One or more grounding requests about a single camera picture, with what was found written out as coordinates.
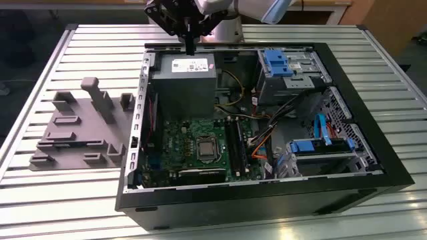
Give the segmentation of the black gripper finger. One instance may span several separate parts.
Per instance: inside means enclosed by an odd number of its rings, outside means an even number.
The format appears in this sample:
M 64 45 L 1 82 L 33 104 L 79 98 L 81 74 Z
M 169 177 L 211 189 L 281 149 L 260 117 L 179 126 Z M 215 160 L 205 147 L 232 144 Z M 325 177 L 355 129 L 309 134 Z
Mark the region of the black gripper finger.
M 144 13 L 149 19 L 159 25 L 161 23 L 160 8 L 156 1 L 148 1 L 144 7 Z M 191 33 L 188 29 L 163 29 L 171 36 L 177 36 L 177 39 L 184 44 L 185 54 L 191 55 Z
M 204 20 L 191 20 L 189 22 L 189 54 L 193 55 L 196 51 L 196 43 L 200 36 L 205 37 L 221 21 L 219 14 L 211 14 Z

